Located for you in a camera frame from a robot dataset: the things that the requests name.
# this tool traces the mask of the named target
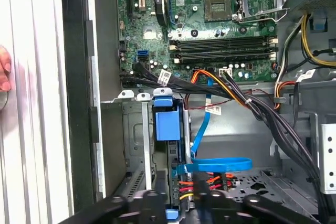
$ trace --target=yellow wire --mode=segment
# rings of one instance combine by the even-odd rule
[[[180,200],[182,200],[182,199],[184,199],[184,198],[186,198],[186,197],[189,197],[189,196],[193,196],[194,194],[185,194],[185,195],[182,195],[181,197],[180,197]]]
[[[232,97],[236,102],[238,102],[240,105],[246,107],[245,104],[243,104],[243,103],[241,102],[241,100],[239,100],[238,97],[236,97],[236,96],[232,93],[231,89],[230,89],[230,88],[229,88],[229,87],[228,87],[222,80],[218,79],[218,78],[215,77],[213,74],[211,74],[211,73],[209,73],[209,72],[207,72],[207,71],[205,71],[205,70],[199,70],[199,72],[202,72],[202,73],[204,73],[204,74],[210,76],[212,79],[214,79],[216,82],[218,82],[218,84],[219,84],[219,85],[220,85],[220,86],[221,86],[221,87],[222,87],[228,94],[230,94],[231,97]]]
[[[305,15],[305,18],[303,19],[303,22],[301,24],[301,35],[302,35],[302,42],[303,46],[308,54],[308,57],[311,58],[313,61],[325,65],[325,66],[336,66],[336,62],[331,62],[331,61],[324,61],[324,60],[319,60],[317,57],[315,57],[309,49],[308,46],[308,41],[307,41],[307,22],[308,22],[308,15]]]

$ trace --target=finger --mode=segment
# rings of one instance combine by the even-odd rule
[[[9,52],[4,48],[3,46],[0,45],[0,63],[8,73],[12,69],[12,64],[11,64],[11,59],[10,59]]]
[[[11,88],[11,85],[8,81],[6,73],[2,65],[0,65],[0,91],[9,91],[10,88]]]

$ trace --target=metal bracket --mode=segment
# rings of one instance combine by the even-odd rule
[[[236,14],[232,15],[232,19],[238,21],[239,23],[251,23],[251,22],[259,22],[263,20],[273,20],[274,22],[278,22],[281,19],[283,19],[287,13],[288,8],[283,8],[284,4],[287,0],[274,0],[275,1],[275,7],[273,9],[269,10],[260,10],[255,14],[251,14],[248,10],[248,0],[238,0],[238,3],[240,4],[239,10]],[[265,18],[257,18],[261,15],[268,15],[268,14],[277,14],[279,12],[284,12],[280,18],[274,19],[272,17],[265,17]]]
[[[336,124],[321,124],[320,178],[321,192],[336,194]]]
[[[153,90],[154,97],[167,97],[172,96],[173,90],[170,88],[157,88]]]

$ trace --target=white label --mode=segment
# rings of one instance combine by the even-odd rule
[[[311,69],[311,70],[308,70],[305,74],[305,79],[310,79],[313,77],[314,73],[315,73],[316,69]]]
[[[184,0],[176,0],[176,6],[184,6]]]
[[[209,112],[209,113],[215,114],[215,115],[221,115],[222,114],[222,108],[220,106],[205,107],[205,112]]]
[[[299,78],[296,80],[296,82],[301,82],[302,80],[304,80],[305,77],[306,77],[305,74],[300,75]]]
[[[158,78],[158,84],[162,85],[162,86],[167,86],[170,76],[172,75],[172,73],[162,69],[160,76]]]
[[[301,82],[302,80],[310,79],[313,77],[316,69],[308,70],[306,73],[299,76],[298,80],[296,82]]]

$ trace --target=cable bundle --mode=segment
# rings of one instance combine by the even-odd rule
[[[123,76],[122,78],[141,84],[148,83],[148,86],[153,88],[161,87],[157,83],[158,77],[150,73],[140,63],[136,63],[133,69],[137,76]],[[250,109],[257,120],[263,121],[269,127],[279,147],[307,173],[316,192],[320,220],[326,222],[329,216],[334,215],[335,211],[331,197],[320,192],[319,169],[300,137],[289,123],[264,101],[253,95],[244,94],[238,84],[227,73],[224,72],[224,80],[216,74],[205,70],[196,71],[194,77],[199,74],[212,78],[218,85],[204,86],[171,76],[167,87],[177,93],[211,94],[233,99],[241,106]],[[294,147],[293,142],[299,147],[298,150]]]

